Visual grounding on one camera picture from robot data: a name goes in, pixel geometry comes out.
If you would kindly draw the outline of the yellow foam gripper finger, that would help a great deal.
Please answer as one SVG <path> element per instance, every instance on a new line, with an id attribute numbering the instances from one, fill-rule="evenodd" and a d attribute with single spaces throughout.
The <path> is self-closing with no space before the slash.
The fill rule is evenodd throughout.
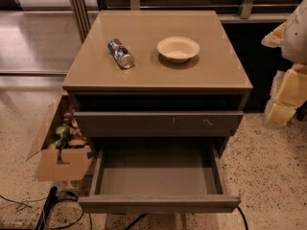
<path id="1" fill-rule="evenodd" d="M 278 27 L 276 27 L 272 32 L 265 35 L 261 41 L 261 44 L 270 48 L 281 47 L 284 27 L 285 23 L 282 23 Z"/>
<path id="2" fill-rule="evenodd" d="M 285 126 L 306 101 L 307 65 L 295 63 L 286 72 L 276 72 L 265 117 L 271 124 Z"/>

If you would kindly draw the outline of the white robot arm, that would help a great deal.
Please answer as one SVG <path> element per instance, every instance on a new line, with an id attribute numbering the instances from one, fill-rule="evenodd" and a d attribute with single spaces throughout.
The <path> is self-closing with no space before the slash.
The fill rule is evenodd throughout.
<path id="1" fill-rule="evenodd" d="M 261 44 L 279 47 L 282 57 L 293 63 L 286 72 L 276 72 L 265 109 L 268 123 L 285 126 L 307 102 L 307 0 L 286 22 L 267 34 Z"/>

